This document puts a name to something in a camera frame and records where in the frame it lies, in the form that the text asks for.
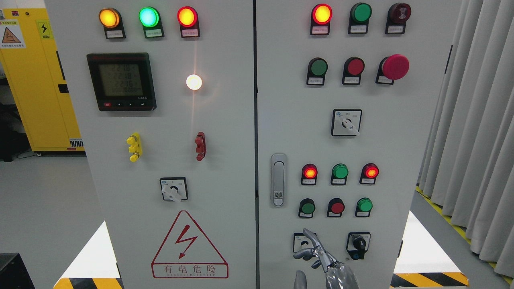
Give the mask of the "silver robotic hand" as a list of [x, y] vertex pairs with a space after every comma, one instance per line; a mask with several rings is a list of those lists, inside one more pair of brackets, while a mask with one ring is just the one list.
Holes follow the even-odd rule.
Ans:
[[338, 261], [330, 252], [326, 251], [314, 232], [303, 229], [303, 234], [313, 243], [313, 248], [304, 248], [293, 254], [295, 259], [305, 261], [318, 258], [311, 267], [322, 267], [325, 273], [327, 289], [358, 289], [359, 285], [352, 269]]

